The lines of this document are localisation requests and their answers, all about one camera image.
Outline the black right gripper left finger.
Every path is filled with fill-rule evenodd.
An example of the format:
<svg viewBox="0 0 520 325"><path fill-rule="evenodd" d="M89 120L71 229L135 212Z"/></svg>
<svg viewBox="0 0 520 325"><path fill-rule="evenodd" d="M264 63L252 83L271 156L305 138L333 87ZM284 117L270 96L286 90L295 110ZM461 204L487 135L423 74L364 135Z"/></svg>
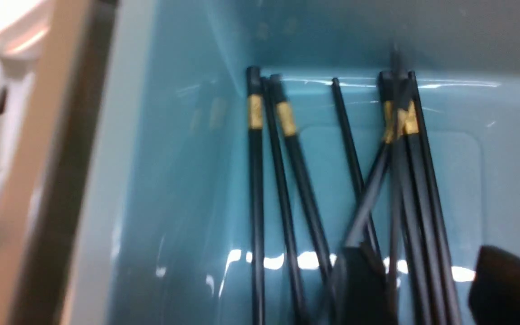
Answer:
<svg viewBox="0 0 520 325"><path fill-rule="evenodd" d="M389 311L384 266L367 247L343 247L334 264L325 325L395 325Z"/></svg>

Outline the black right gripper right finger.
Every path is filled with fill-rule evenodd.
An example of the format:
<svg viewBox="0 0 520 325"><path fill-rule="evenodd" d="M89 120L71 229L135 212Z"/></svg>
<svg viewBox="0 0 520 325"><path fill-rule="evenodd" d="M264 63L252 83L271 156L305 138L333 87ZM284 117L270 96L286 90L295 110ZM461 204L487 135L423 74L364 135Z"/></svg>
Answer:
<svg viewBox="0 0 520 325"><path fill-rule="evenodd" d="M477 325L520 325L520 257L480 247L468 306Z"/></svg>

